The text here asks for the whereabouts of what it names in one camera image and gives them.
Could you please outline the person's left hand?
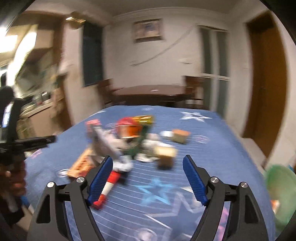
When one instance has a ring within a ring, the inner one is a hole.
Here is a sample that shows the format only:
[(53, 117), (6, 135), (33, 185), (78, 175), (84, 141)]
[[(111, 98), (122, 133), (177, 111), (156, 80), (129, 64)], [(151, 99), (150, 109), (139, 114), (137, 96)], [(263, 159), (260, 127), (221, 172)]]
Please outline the person's left hand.
[(11, 194), (12, 196), (22, 196), (26, 192), (26, 166), (21, 161), (15, 164), (9, 171), (8, 168), (1, 164), (1, 196)]

